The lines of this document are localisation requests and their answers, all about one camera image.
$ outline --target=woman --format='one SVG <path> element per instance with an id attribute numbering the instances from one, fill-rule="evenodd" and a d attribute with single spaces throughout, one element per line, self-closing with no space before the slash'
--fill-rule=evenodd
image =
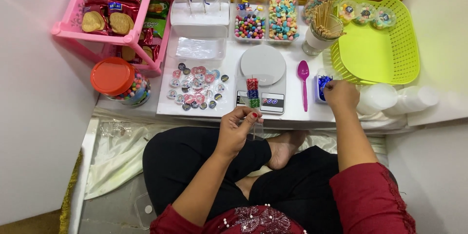
<path id="1" fill-rule="evenodd" d="M 219 130 L 180 127 L 152 138 L 143 155 L 159 215 L 151 233 L 416 233 L 361 128 L 359 92 L 331 81 L 324 94 L 336 118 L 338 155 L 318 147 L 293 155 L 301 131 L 246 140 L 252 124 L 263 121 L 246 107 L 223 116 Z M 273 171 L 247 177 L 262 165 Z"/>

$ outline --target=white plastic cup stack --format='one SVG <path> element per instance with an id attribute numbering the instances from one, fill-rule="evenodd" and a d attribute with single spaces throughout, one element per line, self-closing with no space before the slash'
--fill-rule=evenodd
<path id="1" fill-rule="evenodd" d="M 429 86 L 411 86 L 399 90 L 398 102 L 395 106 L 386 109 L 385 114 L 400 115 L 410 112 L 419 112 L 439 102 L 437 92 Z"/>
<path id="2" fill-rule="evenodd" d="M 360 90 L 360 101 L 357 110 L 360 114 L 371 115 L 394 106 L 398 94 L 388 83 L 369 85 Z"/>

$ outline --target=lime green plastic basket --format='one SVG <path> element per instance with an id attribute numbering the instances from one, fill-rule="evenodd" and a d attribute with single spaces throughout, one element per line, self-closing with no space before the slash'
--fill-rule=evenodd
<path id="1" fill-rule="evenodd" d="M 350 22 L 347 35 L 331 46 L 333 68 L 343 79 L 356 84 L 406 84 L 419 74 L 419 53 L 413 21 L 400 0 L 353 0 L 392 9 L 397 23 L 389 29 L 377 30 L 371 22 L 365 26 Z"/>

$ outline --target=black pants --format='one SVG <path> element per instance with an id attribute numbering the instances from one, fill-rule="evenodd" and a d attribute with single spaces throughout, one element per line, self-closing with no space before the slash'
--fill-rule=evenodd
<path id="1" fill-rule="evenodd" d="M 218 129 L 179 127 L 155 135 L 143 153 L 148 194 L 160 214 L 173 203 L 211 156 Z M 338 173 L 338 160 L 319 147 L 295 154 L 280 170 L 260 176 L 249 200 L 235 182 L 259 170 L 271 158 L 267 141 L 248 141 L 227 169 L 208 220 L 236 207 L 271 204 L 301 224 L 308 233 L 342 233 L 329 179 Z"/>

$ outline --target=kitchen scale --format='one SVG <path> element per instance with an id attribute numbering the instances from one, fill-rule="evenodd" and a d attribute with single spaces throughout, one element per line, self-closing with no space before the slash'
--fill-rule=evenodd
<path id="1" fill-rule="evenodd" d="M 265 80 L 259 83 L 262 92 L 260 111 L 266 114 L 284 113 L 286 98 L 286 61 L 277 49 L 268 45 L 257 45 L 244 52 L 239 62 L 238 76 Z M 237 90 L 237 106 L 244 106 L 241 95 L 247 97 L 247 91 Z"/>

